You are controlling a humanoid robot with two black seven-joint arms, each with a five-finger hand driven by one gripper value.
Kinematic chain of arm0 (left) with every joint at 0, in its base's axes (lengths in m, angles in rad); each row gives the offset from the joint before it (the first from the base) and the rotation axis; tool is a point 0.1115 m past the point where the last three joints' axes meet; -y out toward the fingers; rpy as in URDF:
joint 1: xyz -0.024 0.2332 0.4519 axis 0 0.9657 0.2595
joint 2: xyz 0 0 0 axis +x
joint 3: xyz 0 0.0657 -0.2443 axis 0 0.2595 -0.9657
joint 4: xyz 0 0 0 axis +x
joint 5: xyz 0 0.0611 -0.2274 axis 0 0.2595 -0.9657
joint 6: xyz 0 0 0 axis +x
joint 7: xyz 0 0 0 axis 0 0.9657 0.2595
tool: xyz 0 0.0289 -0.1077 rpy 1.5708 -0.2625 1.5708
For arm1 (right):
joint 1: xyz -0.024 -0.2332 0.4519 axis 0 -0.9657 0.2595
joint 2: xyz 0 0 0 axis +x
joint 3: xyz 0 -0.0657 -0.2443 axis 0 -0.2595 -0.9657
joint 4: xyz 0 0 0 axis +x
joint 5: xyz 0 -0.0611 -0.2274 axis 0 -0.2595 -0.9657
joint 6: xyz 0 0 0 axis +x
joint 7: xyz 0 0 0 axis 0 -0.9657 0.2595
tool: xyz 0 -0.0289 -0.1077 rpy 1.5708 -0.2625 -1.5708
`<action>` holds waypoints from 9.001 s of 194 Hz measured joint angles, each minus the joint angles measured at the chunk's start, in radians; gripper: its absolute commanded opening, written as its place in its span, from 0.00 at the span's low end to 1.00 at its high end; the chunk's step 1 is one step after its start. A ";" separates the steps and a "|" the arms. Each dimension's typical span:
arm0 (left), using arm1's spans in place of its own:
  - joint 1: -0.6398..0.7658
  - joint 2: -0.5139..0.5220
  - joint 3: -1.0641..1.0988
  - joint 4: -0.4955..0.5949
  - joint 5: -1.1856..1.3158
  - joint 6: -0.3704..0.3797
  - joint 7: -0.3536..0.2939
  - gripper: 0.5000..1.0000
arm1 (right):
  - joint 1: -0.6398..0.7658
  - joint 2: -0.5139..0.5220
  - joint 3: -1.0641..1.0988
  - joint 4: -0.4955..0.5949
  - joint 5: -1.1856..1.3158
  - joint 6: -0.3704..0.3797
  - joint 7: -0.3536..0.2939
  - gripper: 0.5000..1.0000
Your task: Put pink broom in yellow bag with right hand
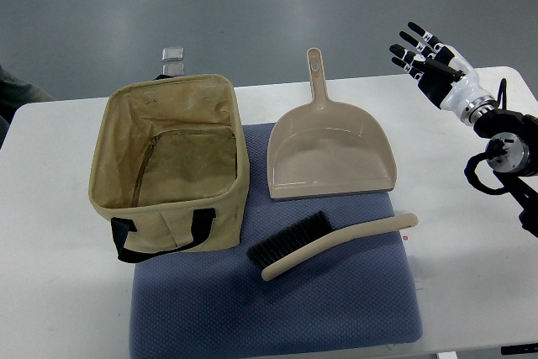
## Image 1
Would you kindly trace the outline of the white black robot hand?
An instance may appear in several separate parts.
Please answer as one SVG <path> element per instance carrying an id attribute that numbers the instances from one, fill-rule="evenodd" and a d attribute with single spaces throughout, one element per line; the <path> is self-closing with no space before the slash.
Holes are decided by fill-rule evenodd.
<path id="1" fill-rule="evenodd" d="M 406 46 L 389 47 L 392 63 L 417 82 L 433 105 L 454 113 L 466 125 L 473 125 L 481 114 L 498 107 L 459 51 L 414 22 L 409 22 L 408 28 L 399 33 Z"/>

